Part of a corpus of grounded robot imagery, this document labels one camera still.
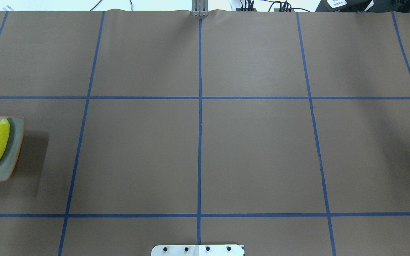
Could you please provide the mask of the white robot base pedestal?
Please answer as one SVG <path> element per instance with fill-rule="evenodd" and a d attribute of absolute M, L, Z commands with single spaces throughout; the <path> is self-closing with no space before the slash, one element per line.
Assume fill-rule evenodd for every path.
<path fill-rule="evenodd" d="M 158 245 L 151 250 L 152 256 L 244 256 L 244 245 Z"/>

